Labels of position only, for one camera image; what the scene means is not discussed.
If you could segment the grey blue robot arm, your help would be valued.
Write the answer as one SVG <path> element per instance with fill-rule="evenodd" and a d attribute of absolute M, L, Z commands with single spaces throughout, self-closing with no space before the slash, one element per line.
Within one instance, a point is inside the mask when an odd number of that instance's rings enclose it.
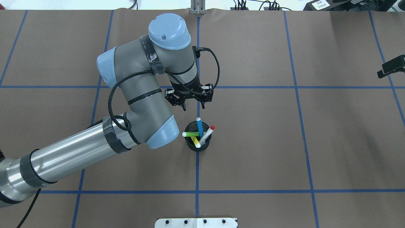
<path fill-rule="evenodd" d="M 174 141 L 178 125 L 169 105 L 212 101 L 215 84 L 200 83 L 196 61 L 210 48 L 191 44 L 185 19 L 156 16 L 148 33 L 104 52 L 97 69 L 110 87 L 108 116 L 85 130 L 18 159 L 1 155 L 1 207 L 19 204 L 75 172 L 146 144 Z"/>

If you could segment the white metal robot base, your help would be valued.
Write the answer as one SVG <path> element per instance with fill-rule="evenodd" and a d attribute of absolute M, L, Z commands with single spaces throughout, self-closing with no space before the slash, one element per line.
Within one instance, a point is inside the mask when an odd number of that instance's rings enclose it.
<path fill-rule="evenodd" d="M 237 228 L 237 218 L 161 218 L 155 228 Z"/>

